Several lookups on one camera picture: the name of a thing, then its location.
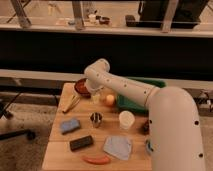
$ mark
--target carrot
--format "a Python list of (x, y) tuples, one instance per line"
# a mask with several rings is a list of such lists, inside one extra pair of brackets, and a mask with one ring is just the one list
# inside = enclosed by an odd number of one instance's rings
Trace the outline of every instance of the carrot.
[(102, 164), (107, 164), (110, 163), (110, 158), (108, 156), (103, 156), (99, 158), (92, 158), (92, 157), (87, 157), (87, 156), (82, 156), (82, 159), (91, 164), (96, 164), (96, 165), (102, 165)]

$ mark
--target white cup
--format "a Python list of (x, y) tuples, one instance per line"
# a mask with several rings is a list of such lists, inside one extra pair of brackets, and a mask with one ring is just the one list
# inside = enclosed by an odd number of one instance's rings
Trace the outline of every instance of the white cup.
[(129, 129), (135, 122), (135, 116), (129, 111), (123, 111), (119, 114), (120, 128)]
[(95, 23), (96, 22), (96, 15), (95, 14), (90, 14), (89, 15), (89, 21), (91, 23)]

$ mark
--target floor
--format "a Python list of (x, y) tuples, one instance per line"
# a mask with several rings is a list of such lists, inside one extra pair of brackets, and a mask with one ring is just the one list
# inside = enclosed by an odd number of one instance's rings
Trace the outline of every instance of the floor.
[[(17, 93), (0, 92), (0, 96), (9, 102)], [(0, 171), (40, 171), (51, 126), (57, 110), (57, 101), (53, 95), (22, 93), (10, 105), (13, 113), (11, 120), (0, 120), (0, 133), (20, 129), (32, 129), (37, 137), (28, 141), (20, 136), (0, 141)], [(203, 136), (206, 171), (213, 170), (213, 113), (200, 110), (200, 123)]]

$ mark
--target red bowl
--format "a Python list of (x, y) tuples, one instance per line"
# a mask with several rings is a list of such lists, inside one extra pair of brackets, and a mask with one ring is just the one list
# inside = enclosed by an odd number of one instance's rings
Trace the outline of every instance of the red bowl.
[(75, 83), (74, 88), (75, 88), (75, 91), (78, 94), (80, 94), (81, 96), (83, 96), (83, 97), (90, 97), (91, 94), (90, 94), (90, 92), (88, 92), (88, 90), (87, 90), (87, 88), (85, 86), (85, 82), (86, 82), (86, 78), (78, 80)]

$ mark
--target orange ball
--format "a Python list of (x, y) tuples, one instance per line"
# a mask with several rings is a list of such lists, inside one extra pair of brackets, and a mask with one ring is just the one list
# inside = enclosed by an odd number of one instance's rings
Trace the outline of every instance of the orange ball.
[(113, 106), (115, 104), (115, 97), (112, 94), (107, 95), (105, 104), (106, 106)]

